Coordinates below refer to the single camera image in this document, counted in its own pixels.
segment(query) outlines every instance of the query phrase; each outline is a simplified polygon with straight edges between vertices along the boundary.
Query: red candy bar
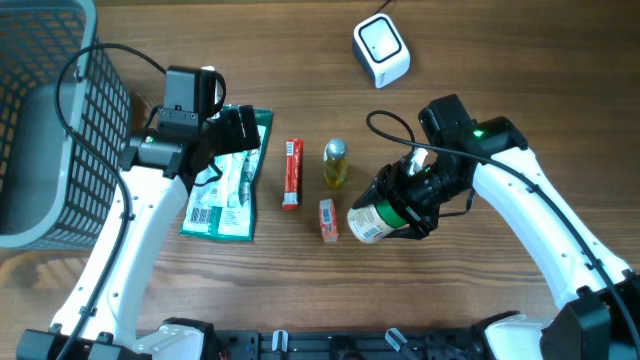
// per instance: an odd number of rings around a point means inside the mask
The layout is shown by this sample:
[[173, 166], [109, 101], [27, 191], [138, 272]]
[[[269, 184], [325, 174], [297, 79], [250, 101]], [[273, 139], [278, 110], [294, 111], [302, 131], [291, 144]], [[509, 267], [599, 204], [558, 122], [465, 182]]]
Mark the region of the red candy bar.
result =
[[302, 139], [287, 139], [287, 173], [284, 177], [284, 201], [282, 209], [295, 210], [300, 205], [300, 165], [302, 163]]

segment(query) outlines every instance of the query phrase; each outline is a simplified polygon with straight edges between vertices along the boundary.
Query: gray laundry basket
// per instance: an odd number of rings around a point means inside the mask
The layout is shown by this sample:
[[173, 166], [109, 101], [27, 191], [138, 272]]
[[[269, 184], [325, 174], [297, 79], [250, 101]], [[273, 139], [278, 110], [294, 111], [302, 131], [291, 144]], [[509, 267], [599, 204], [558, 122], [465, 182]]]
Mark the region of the gray laundry basket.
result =
[[[65, 136], [53, 106], [62, 65], [98, 42], [96, 25], [88, 0], [0, 0], [0, 247], [81, 249], [102, 230], [115, 179]], [[116, 166], [131, 102], [105, 50], [65, 80], [67, 121]]]

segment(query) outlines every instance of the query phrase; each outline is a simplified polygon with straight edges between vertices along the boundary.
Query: wooden table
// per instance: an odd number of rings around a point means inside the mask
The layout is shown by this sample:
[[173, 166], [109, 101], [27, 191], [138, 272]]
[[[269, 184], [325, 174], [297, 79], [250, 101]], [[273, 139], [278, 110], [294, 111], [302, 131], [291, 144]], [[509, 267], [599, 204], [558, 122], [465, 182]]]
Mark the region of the wooden table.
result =
[[[273, 108], [257, 186], [253, 244], [182, 237], [174, 221], [141, 309], [141, 331], [177, 316], [218, 329], [386, 329], [468, 325], [505, 310], [553, 316], [543, 277], [483, 200], [443, 219], [424, 241], [373, 246], [345, 214], [378, 169], [407, 149], [365, 126], [386, 109], [417, 130], [432, 99], [457, 93], [472, 117], [510, 118], [558, 191], [591, 230], [640, 266], [640, 7], [559, 1], [399, 0], [388, 8], [411, 51], [411, 69], [382, 90], [351, 51], [356, 24], [378, 2], [306, 2], [99, 8], [103, 41], [137, 48], [163, 65], [215, 65], [229, 103]], [[137, 121], [160, 103], [163, 79], [126, 54], [112, 57], [134, 96]], [[405, 136], [391, 120], [381, 128]], [[305, 140], [303, 206], [281, 211], [284, 140]], [[349, 179], [322, 180], [322, 150], [342, 137]], [[425, 141], [423, 134], [418, 139]], [[333, 198], [338, 244], [322, 243], [318, 201]], [[458, 199], [445, 210], [464, 206]], [[0, 357], [22, 331], [46, 329], [88, 253], [0, 253]]]

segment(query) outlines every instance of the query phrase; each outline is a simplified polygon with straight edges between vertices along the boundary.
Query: yellow liquid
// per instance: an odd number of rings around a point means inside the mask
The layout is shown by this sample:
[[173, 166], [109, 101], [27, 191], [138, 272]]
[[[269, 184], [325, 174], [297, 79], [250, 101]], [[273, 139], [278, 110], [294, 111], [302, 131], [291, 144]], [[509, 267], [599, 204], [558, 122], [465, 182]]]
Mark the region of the yellow liquid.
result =
[[337, 188], [347, 179], [347, 158], [333, 160], [327, 158], [324, 162], [324, 182], [329, 187]]

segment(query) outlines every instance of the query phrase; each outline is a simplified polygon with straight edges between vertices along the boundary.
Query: green lid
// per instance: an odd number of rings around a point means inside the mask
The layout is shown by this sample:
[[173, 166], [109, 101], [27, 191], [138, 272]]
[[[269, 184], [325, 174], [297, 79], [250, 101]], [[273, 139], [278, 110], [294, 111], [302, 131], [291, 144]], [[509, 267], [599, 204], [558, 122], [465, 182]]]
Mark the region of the green lid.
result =
[[398, 213], [393, 210], [391, 204], [389, 204], [388, 200], [376, 204], [376, 210], [378, 210], [378, 214], [384, 222], [386, 222], [389, 226], [394, 229], [400, 228], [407, 224], [403, 218], [398, 215]]

